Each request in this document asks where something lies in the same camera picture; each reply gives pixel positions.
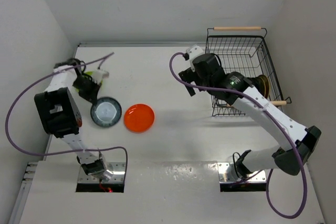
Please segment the yellow patterned plate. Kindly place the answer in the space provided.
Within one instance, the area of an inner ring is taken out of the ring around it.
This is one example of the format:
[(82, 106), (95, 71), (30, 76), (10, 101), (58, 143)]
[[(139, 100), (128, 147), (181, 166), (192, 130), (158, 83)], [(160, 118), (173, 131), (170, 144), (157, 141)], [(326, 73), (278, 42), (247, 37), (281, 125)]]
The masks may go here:
[(268, 98), (269, 94), (270, 94), (270, 82), (269, 82), (268, 78), (263, 74), (259, 75), (258, 78), (263, 81), (264, 97)]

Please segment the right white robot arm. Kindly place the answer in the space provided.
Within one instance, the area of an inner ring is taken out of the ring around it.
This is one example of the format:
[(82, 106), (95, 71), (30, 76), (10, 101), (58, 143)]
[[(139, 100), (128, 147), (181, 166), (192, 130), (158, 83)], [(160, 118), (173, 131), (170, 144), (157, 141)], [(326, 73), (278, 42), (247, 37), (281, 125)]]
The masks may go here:
[(273, 105), (267, 99), (269, 84), (265, 76), (249, 78), (237, 71), (226, 73), (215, 54), (206, 54), (200, 48), (182, 57), (190, 67), (173, 76), (191, 96), (199, 89), (225, 101), (251, 117), (278, 143), (264, 150), (244, 151), (233, 165), (239, 177), (264, 169), (279, 169), (292, 176), (303, 172), (321, 130), (296, 122)]

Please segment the green plate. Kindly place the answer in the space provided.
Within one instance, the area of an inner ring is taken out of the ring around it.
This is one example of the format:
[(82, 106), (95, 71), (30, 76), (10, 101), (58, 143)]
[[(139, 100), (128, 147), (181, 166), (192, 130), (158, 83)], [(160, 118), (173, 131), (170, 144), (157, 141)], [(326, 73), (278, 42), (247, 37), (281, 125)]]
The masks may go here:
[(83, 91), (83, 92), (91, 92), (93, 91), (94, 89), (98, 89), (98, 86), (102, 86), (99, 85), (99, 84), (96, 84), (92, 77), (91, 77), (91, 74), (92, 74), (93, 71), (87, 71), (87, 72), (83, 72), (82, 74), (80, 74), (75, 82), (73, 83), (73, 87), (75, 88), (75, 90), (77, 92), (80, 92), (80, 91)]

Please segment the blue patterned plate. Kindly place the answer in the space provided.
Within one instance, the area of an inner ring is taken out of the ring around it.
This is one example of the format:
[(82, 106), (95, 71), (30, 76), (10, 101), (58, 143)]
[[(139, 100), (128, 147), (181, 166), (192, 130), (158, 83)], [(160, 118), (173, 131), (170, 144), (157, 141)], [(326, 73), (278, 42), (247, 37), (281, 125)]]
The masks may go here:
[(112, 97), (100, 97), (90, 109), (92, 121), (99, 127), (108, 128), (117, 124), (122, 115), (120, 103)]

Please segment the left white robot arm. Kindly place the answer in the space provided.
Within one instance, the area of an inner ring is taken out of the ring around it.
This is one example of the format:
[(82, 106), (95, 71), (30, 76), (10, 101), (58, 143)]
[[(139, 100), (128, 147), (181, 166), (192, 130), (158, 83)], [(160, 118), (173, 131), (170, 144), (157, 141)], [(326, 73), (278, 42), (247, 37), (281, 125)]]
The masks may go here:
[(55, 64), (53, 78), (44, 92), (34, 96), (35, 105), (45, 132), (66, 143), (76, 153), (77, 161), (87, 176), (109, 181), (112, 170), (101, 151), (91, 151), (80, 129), (82, 116), (70, 92), (75, 88), (81, 98), (91, 104), (90, 116), (100, 127), (111, 127), (121, 118), (120, 103), (112, 97), (98, 97), (108, 72), (97, 69), (85, 73), (85, 63), (76, 58)]

